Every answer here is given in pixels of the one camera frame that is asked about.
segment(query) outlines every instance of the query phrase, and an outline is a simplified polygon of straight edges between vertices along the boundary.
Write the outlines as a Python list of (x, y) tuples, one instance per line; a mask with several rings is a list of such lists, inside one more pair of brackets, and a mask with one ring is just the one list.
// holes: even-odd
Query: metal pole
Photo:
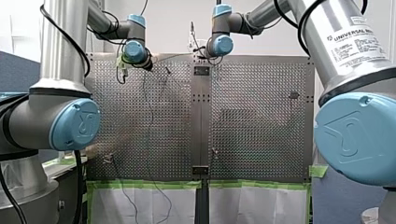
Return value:
[[(87, 0), (47, 0), (45, 9), (53, 20), (85, 50)], [(84, 61), (76, 49), (44, 19), (40, 80), (31, 89), (54, 89), (88, 93), (84, 87)]]

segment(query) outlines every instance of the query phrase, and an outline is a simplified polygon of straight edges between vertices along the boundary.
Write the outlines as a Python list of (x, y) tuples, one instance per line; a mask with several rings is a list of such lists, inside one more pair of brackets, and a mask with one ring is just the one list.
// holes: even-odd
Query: green tape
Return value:
[(328, 165), (312, 165), (309, 166), (309, 176), (316, 178), (323, 178), (326, 175)]
[(94, 190), (93, 185), (88, 184), (87, 181), (88, 224), (91, 224), (93, 190)]
[(254, 180), (211, 180), (209, 187), (212, 189), (238, 189), (242, 187), (256, 187), (263, 189), (292, 189), (304, 190), (310, 188), (306, 184), (285, 184), (271, 181), (254, 181)]
[(306, 224), (309, 224), (309, 219), (311, 217), (311, 185), (308, 185), (308, 189), (306, 191)]
[(145, 180), (119, 180), (112, 181), (87, 181), (87, 186), (92, 189), (200, 189), (200, 181), (145, 181)]
[(61, 161), (59, 162), (60, 165), (72, 165), (76, 163), (76, 159), (75, 158), (70, 158), (70, 159), (61, 159)]

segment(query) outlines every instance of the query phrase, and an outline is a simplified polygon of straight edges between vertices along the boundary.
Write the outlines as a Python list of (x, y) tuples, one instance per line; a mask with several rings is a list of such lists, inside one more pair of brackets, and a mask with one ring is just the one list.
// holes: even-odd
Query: metal bracket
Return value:
[(193, 175), (209, 175), (209, 166), (192, 166)]

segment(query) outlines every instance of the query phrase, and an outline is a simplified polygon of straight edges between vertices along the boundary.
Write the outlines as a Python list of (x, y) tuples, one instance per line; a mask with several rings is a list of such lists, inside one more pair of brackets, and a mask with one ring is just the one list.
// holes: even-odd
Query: light blue robot joint cover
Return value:
[(318, 112), (315, 141), (337, 172), (367, 185), (396, 184), (396, 100), (345, 93)]

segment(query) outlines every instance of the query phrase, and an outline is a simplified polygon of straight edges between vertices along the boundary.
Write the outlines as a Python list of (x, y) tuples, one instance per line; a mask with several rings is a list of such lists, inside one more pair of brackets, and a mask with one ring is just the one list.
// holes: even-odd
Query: white paper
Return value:
[[(194, 224), (196, 189), (165, 189), (171, 200), (172, 210), (164, 223)], [(158, 223), (166, 218), (169, 202), (156, 189), (125, 189), (135, 203), (138, 222)], [(96, 189), (92, 196), (91, 224), (135, 224), (133, 205), (122, 189)]]
[(235, 223), (238, 217), (241, 189), (210, 189), (209, 216), (212, 224)]
[(306, 190), (210, 190), (211, 224), (305, 224)]

